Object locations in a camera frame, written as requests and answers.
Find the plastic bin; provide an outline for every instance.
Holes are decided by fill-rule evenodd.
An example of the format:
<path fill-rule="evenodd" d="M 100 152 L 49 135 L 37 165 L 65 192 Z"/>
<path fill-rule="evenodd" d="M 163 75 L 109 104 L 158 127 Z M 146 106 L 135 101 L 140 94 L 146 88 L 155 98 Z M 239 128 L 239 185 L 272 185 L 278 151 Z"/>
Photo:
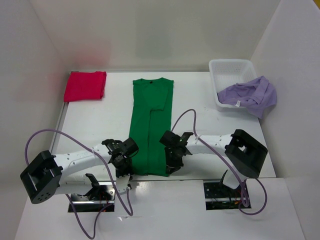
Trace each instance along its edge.
<path fill-rule="evenodd" d="M 219 102 L 218 93 L 231 85 L 256 79 L 257 74 L 252 62 L 242 59 L 214 59 L 209 62 L 209 69 L 217 110 L 245 110 L 245 107 Z"/>

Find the red cloth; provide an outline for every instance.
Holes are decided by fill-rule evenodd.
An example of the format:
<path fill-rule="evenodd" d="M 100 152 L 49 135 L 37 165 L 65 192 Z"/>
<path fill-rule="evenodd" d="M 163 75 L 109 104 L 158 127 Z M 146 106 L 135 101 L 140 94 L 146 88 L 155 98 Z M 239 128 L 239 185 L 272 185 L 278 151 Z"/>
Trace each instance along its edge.
<path fill-rule="evenodd" d="M 64 102 L 102 99 L 105 92 L 107 73 L 72 72 L 66 84 Z"/>

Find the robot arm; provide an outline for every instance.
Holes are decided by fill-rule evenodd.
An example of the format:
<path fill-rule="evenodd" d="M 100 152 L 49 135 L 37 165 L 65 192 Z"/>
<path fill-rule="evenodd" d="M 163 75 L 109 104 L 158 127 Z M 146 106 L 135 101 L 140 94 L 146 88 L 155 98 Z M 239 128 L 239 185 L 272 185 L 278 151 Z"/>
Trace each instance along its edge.
<path fill-rule="evenodd" d="M 232 168 L 244 181 L 247 178 L 258 178 L 266 159 L 268 150 L 244 130 L 237 129 L 227 135 L 201 135 L 202 140 L 214 148 L 222 156 L 230 159 Z M 193 136 L 192 132 L 185 132 L 181 137 L 171 131 L 166 131 L 160 143 L 165 146 L 166 170 L 168 174 L 183 167 L 182 157 L 193 154 L 215 154 L 206 145 Z M 223 184 L 236 189 L 238 180 L 228 171 Z"/>
<path fill-rule="evenodd" d="M 131 155 L 139 150 L 132 138 L 121 142 L 107 139 L 92 147 L 92 152 L 83 150 L 67 154 L 52 155 L 50 151 L 42 151 L 21 173 L 20 178 L 33 204 L 39 204 L 54 194 L 90 194 L 100 189 L 99 183 L 92 174 L 70 176 L 73 173 L 103 162 L 94 154 L 101 155 L 116 169 L 119 192 L 127 189 L 130 176 L 133 174 Z"/>

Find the clothing tag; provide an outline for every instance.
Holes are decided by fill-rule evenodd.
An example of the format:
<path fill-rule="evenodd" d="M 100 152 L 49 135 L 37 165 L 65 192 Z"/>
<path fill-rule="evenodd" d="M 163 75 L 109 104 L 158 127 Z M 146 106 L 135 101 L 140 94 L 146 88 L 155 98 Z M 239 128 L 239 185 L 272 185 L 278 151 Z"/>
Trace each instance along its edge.
<path fill-rule="evenodd" d="M 235 106 L 236 106 L 236 107 L 240 107 L 240 103 L 241 103 L 241 102 L 238 100 L 238 101 L 236 102 Z"/>

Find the wall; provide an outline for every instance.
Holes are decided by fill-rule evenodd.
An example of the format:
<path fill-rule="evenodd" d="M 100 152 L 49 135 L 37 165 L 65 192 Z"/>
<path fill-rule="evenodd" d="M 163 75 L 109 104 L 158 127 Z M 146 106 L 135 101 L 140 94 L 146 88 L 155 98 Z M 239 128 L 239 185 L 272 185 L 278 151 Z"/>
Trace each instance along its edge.
<path fill-rule="evenodd" d="M 27 0 L 0 2 L 1 239 L 14 239 L 27 194 L 20 181 L 24 146 L 36 130 L 55 127 L 66 69 Z M 29 155 L 50 146 L 39 136 Z"/>
<path fill-rule="evenodd" d="M 286 182 L 307 240 L 320 235 L 320 10 L 282 0 L 252 56 L 277 90 L 261 121 L 272 163 Z"/>
<path fill-rule="evenodd" d="M 72 70 L 208 71 L 250 59 L 280 0 L 30 1 Z"/>

